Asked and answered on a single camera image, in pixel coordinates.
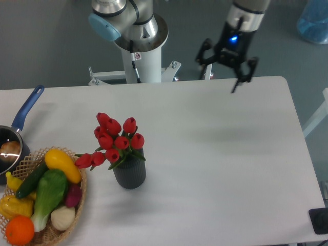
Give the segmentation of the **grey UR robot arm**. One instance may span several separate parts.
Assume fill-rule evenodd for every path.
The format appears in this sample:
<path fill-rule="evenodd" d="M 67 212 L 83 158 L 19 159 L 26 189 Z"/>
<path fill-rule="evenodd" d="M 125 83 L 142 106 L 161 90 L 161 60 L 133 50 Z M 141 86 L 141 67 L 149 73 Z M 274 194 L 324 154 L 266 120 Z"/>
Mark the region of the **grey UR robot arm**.
<path fill-rule="evenodd" d="M 88 20 L 103 39 L 121 50 L 126 82 L 160 83 L 176 80 L 181 64 L 161 65 L 162 46 L 168 38 L 165 20 L 153 12 L 153 1 L 92 1 Z M 211 78 L 214 63 L 231 68 L 235 86 L 252 80 L 258 58 L 247 58 L 247 51 L 258 30 L 267 3 L 233 1 L 217 44 L 207 38 L 195 60 L 201 65 L 200 78 Z"/>

